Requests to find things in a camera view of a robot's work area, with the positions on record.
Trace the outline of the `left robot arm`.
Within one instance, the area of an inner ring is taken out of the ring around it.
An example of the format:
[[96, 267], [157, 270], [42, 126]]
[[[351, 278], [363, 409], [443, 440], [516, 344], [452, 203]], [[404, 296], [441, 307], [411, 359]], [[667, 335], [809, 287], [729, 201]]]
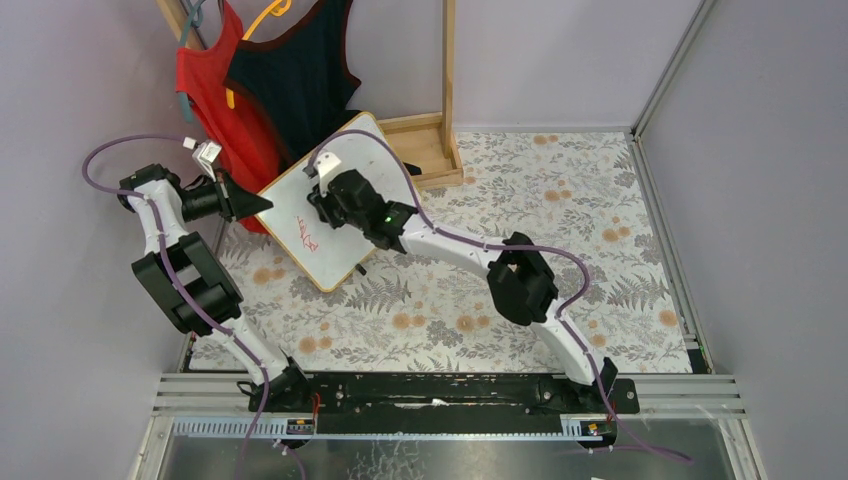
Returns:
[[296, 361], [271, 344], [241, 309], [235, 280], [208, 243], [186, 228], [210, 215], [240, 220], [268, 210], [272, 202], [240, 187], [223, 170], [182, 187], [160, 164], [121, 180], [119, 199], [136, 213], [145, 234], [144, 256], [132, 271], [166, 318], [184, 334], [217, 343], [247, 370], [238, 382], [252, 412], [287, 412], [311, 401], [309, 382]]

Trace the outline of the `yellow framed whiteboard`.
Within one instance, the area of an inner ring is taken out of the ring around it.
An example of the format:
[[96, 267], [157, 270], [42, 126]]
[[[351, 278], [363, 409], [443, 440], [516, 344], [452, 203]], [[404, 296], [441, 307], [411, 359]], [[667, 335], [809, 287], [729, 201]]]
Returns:
[[[361, 113], [341, 128], [351, 129], [356, 132], [331, 140], [320, 155], [338, 157], [341, 171], [357, 170], [385, 200], [412, 205], [405, 168], [390, 152], [374, 116]], [[309, 158], [304, 155], [260, 192], [273, 207], [257, 218], [314, 285], [330, 292], [374, 252], [375, 246], [350, 225], [333, 229], [319, 220], [316, 209], [307, 201], [307, 195], [318, 186], [318, 179], [306, 173]]]

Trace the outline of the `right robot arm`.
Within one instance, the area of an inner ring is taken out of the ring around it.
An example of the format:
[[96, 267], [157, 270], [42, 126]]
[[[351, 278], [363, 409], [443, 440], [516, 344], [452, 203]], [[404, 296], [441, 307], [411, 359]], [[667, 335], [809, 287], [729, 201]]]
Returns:
[[[449, 263], [483, 278], [497, 312], [506, 320], [530, 328], [559, 360], [566, 379], [581, 395], [609, 397], [618, 369], [592, 346], [567, 314], [590, 284], [586, 265], [575, 255], [540, 246], [515, 232], [506, 239], [484, 239], [433, 222], [419, 201], [410, 204], [384, 199], [357, 170], [321, 175], [309, 167], [314, 184], [307, 196], [321, 221], [334, 229], [357, 229], [374, 247]], [[583, 283], [577, 293], [561, 298], [555, 274], [544, 256], [572, 261]]]

